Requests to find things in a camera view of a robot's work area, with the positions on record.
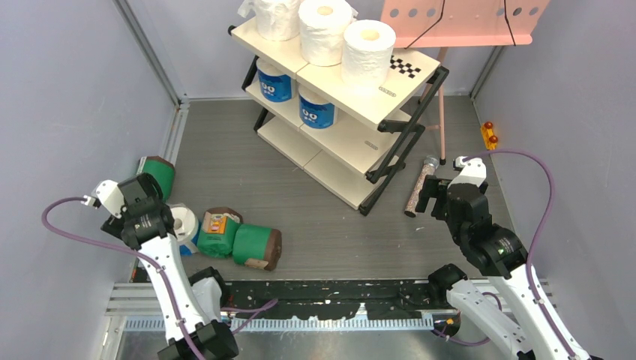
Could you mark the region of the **glitter microphone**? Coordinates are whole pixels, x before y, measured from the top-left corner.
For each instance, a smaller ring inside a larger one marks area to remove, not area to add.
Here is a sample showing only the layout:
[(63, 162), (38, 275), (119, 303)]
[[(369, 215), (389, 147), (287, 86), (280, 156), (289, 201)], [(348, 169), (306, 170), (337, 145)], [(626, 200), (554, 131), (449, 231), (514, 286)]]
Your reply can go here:
[(438, 166), (440, 165), (440, 159), (429, 155), (423, 160), (421, 171), (418, 175), (418, 178), (415, 182), (415, 185), (412, 189), (412, 192), (409, 196), (409, 199), (406, 202), (406, 206), (404, 209), (404, 214), (407, 217), (415, 218), (417, 211), (416, 206), (419, 202), (419, 193), (422, 190), (426, 176), (432, 176)]

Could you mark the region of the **blue paper towel roll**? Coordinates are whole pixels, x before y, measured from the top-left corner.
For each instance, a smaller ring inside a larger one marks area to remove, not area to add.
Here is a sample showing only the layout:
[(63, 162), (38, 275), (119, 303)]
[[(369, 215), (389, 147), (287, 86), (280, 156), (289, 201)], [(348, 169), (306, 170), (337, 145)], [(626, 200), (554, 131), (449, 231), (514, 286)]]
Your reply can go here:
[(269, 64), (263, 58), (256, 60), (256, 68), (262, 96), (271, 102), (282, 103), (297, 95), (296, 81)]
[(338, 120), (338, 108), (324, 97), (300, 85), (298, 88), (299, 118), (309, 128), (326, 129)]
[(191, 256), (197, 253), (200, 221), (195, 213), (184, 204), (170, 206), (174, 218), (174, 231), (177, 238), (178, 249), (182, 256)]

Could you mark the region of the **white paper towel roll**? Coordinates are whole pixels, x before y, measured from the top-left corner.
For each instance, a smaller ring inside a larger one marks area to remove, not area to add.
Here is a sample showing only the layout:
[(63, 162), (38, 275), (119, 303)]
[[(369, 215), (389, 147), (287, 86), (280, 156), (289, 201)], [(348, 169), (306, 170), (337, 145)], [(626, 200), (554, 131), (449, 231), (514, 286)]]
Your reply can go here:
[(344, 32), (357, 15), (347, 1), (303, 1), (298, 9), (303, 59), (320, 67), (340, 64)]
[(360, 89), (381, 86), (388, 76), (397, 39), (395, 30), (379, 20), (356, 20), (346, 28), (343, 38), (343, 82)]
[(237, 14), (246, 18), (253, 11), (258, 33), (268, 41), (288, 41), (299, 35), (300, 0), (245, 0)]

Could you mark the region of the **green package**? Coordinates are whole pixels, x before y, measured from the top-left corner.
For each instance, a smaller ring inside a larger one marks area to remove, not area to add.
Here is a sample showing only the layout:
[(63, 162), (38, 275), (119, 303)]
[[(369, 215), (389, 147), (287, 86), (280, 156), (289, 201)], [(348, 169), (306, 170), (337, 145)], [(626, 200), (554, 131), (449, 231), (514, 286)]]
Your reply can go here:
[(136, 173), (152, 175), (162, 190), (163, 200), (168, 201), (176, 177), (176, 170), (172, 163), (160, 156), (144, 156), (139, 159)]
[(235, 264), (264, 271), (276, 269), (282, 254), (282, 233), (279, 229), (242, 224), (232, 249)]
[(227, 258), (233, 252), (236, 233), (243, 217), (229, 207), (209, 208), (199, 229), (197, 248), (203, 255)]

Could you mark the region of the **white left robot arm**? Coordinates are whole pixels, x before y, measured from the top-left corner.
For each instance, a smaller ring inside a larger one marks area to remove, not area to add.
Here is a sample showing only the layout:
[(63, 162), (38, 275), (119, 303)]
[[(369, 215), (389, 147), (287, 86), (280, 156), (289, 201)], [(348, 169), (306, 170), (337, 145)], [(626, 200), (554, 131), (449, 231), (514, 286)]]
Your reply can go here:
[(209, 267), (186, 275), (175, 220), (160, 185), (145, 172), (94, 190), (110, 213), (101, 229), (124, 242), (145, 267), (163, 315), (166, 346), (159, 359), (233, 359), (239, 348), (221, 317), (230, 291)]

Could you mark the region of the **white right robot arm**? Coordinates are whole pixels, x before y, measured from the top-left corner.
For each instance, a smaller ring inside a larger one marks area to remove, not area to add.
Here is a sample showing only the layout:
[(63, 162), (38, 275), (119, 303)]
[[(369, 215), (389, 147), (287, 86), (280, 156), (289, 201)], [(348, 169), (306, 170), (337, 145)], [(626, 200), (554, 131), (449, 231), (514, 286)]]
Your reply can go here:
[(428, 275), (430, 302), (457, 309), (509, 359), (592, 359), (558, 318), (521, 240), (492, 221), (486, 188), (486, 183), (454, 183), (428, 175), (415, 209), (423, 212), (429, 200), (435, 201), (432, 216), (447, 224), (453, 242), (505, 300), (513, 317), (454, 264)]

